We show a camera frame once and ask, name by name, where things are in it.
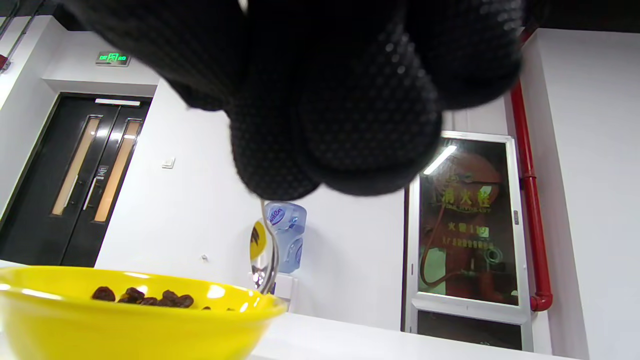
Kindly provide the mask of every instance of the water bottle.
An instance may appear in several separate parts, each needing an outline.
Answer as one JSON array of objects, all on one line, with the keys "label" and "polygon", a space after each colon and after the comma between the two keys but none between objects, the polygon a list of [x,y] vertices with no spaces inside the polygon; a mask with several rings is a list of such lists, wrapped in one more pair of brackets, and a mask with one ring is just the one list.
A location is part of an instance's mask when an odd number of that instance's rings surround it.
[{"label": "water bottle", "polygon": [[300,267],[307,210],[300,205],[281,201],[270,202],[266,210],[280,249],[279,271],[291,274]]}]

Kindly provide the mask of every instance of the glass cabinet door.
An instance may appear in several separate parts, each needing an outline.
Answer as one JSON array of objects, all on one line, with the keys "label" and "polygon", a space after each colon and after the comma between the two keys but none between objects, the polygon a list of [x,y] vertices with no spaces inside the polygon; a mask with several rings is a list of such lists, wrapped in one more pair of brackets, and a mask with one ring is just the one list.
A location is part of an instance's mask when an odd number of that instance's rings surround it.
[{"label": "glass cabinet door", "polygon": [[513,139],[443,132],[406,198],[405,330],[532,350]]}]

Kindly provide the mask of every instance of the black door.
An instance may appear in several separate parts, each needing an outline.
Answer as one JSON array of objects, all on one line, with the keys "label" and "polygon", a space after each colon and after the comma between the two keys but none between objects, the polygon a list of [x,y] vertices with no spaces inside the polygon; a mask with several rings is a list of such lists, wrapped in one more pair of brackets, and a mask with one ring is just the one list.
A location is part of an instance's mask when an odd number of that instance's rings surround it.
[{"label": "black door", "polygon": [[95,264],[149,105],[61,95],[0,224],[0,259]]}]

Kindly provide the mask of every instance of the green exit sign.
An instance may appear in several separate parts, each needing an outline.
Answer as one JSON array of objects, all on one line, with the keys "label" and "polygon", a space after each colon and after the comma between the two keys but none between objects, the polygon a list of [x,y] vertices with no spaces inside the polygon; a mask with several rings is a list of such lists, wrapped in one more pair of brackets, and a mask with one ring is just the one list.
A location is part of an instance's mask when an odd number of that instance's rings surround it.
[{"label": "green exit sign", "polygon": [[101,51],[95,59],[98,66],[127,67],[131,57],[125,53],[116,51]]}]

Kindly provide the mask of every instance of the raisin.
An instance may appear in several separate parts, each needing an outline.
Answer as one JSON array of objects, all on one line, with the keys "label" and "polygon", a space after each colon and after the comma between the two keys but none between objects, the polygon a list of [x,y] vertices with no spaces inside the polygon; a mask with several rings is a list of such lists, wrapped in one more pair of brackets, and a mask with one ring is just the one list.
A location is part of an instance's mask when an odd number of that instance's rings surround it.
[{"label": "raisin", "polygon": [[101,286],[95,290],[91,299],[114,302],[116,300],[116,294],[107,286]]},{"label": "raisin", "polygon": [[140,302],[140,305],[156,306],[158,305],[158,299],[155,297],[145,297]]},{"label": "raisin", "polygon": [[173,302],[170,302],[169,300],[162,298],[160,299],[160,301],[156,304],[156,306],[163,306],[163,307],[173,307]]},{"label": "raisin", "polygon": [[127,291],[122,294],[118,302],[124,302],[126,304],[139,304],[144,298],[145,293],[143,293],[142,291],[136,288],[128,288]]},{"label": "raisin", "polygon": [[171,290],[166,290],[162,293],[162,298],[169,300],[171,303],[174,303],[178,299],[178,295]]},{"label": "raisin", "polygon": [[176,307],[182,307],[183,309],[188,309],[193,305],[193,297],[191,295],[183,295],[173,302]]}]

